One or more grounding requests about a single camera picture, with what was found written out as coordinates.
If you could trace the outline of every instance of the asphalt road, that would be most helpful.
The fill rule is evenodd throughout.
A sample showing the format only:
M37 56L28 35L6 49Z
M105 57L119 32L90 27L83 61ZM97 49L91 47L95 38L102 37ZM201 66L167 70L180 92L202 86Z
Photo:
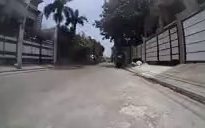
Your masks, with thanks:
M112 65L0 75L0 128L205 128L205 106Z

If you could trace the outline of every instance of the motorcycle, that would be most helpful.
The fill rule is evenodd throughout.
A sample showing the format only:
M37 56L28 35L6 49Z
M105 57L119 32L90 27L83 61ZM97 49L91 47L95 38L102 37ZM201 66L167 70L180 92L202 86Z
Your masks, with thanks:
M115 57L115 66L116 68L121 68L125 64L125 54L123 52L117 53Z

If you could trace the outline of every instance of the fence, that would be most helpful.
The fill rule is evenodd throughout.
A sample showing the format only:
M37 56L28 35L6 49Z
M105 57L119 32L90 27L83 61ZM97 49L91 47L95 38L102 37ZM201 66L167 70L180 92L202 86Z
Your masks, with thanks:
M179 41L176 23L145 41L144 58L147 62L179 63Z
M144 41L142 60L155 64L205 62L205 9L179 21Z
M205 62L205 10L183 21L186 62Z
M14 64L17 56L17 38L0 35L0 63ZM23 63L51 63L53 60L52 41L23 42Z

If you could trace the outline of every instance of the palm tree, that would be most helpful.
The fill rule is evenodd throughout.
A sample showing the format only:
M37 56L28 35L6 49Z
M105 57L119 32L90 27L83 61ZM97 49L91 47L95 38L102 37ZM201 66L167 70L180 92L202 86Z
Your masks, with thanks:
M69 7L65 6L67 2L71 0L54 0L53 3L48 4L44 8L44 15L48 19L51 14L53 14L54 21L56 22L57 26L55 27L54 32L54 63L57 63L57 60L60 58L61 49L58 49L58 30L60 28L61 22L64 20L64 15L67 17Z
M60 23L64 20L63 14L67 16L67 10L70 8L65 6L67 2L71 0L54 0L53 3L48 4L44 8L44 15L48 19L49 16L53 13L53 19L56 22L57 26L60 27Z
M79 16L79 10L73 11L71 8L66 8L66 25L68 26L71 23L71 32L75 35L76 34L76 26L77 24L84 25L84 21L88 22L87 18L84 16Z

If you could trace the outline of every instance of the metal fence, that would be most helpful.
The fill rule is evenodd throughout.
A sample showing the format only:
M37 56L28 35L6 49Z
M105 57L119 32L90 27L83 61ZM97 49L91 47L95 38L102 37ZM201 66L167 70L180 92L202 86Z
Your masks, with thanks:
M179 63L179 41L176 23L145 41L143 55L147 62Z
M14 64L17 56L17 38L0 35L0 63ZM23 42L23 63L52 63L53 42L50 40Z
M183 22L186 62L205 62L205 10Z

